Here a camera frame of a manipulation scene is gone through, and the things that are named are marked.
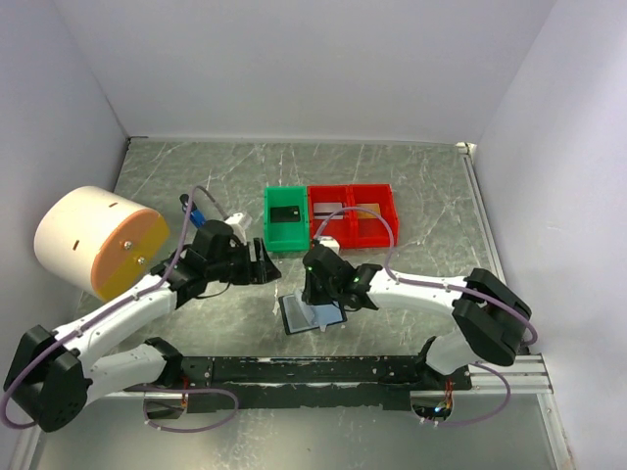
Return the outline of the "black leather card holder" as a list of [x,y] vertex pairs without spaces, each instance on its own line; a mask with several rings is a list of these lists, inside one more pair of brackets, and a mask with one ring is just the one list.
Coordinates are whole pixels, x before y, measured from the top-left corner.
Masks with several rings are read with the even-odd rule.
[[329,326],[345,323],[347,314],[336,304],[308,305],[302,293],[282,296],[278,300],[284,331],[287,335],[318,329],[324,332]]

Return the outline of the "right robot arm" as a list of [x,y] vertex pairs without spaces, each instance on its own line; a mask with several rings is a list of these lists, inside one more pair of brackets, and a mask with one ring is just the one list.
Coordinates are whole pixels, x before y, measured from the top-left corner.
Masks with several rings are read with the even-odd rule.
[[475,268],[465,277],[406,274],[388,266],[354,267],[330,248],[316,245],[303,258],[303,302],[308,306],[415,309],[449,316],[454,330],[427,342],[415,367],[417,382],[434,390],[476,361],[513,365],[531,329],[531,311],[493,273]]

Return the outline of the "silver VIP card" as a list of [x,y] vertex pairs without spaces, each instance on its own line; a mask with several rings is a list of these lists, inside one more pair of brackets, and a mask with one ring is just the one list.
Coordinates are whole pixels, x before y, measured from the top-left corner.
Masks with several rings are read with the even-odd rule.
[[343,205],[339,202],[315,202],[313,204],[313,218],[324,220],[343,209]]

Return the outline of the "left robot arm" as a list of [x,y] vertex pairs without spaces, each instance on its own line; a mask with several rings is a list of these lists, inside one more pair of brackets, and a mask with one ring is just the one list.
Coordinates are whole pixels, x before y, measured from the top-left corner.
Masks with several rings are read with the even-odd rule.
[[135,286],[91,313],[52,331],[36,325],[20,339],[3,386],[1,404],[13,401],[44,432],[66,426],[91,402],[148,385],[162,391],[183,377],[183,355],[151,338],[113,353],[146,324],[201,300],[209,284],[264,285],[279,279],[264,241],[237,240],[224,221],[209,220],[191,243],[155,265]]

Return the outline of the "gold VIP card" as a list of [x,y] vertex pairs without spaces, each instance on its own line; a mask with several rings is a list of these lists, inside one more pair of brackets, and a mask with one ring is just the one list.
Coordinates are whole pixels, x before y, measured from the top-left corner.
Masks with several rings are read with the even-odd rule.
[[381,209],[378,204],[361,204],[357,205],[358,219],[376,219],[381,215]]

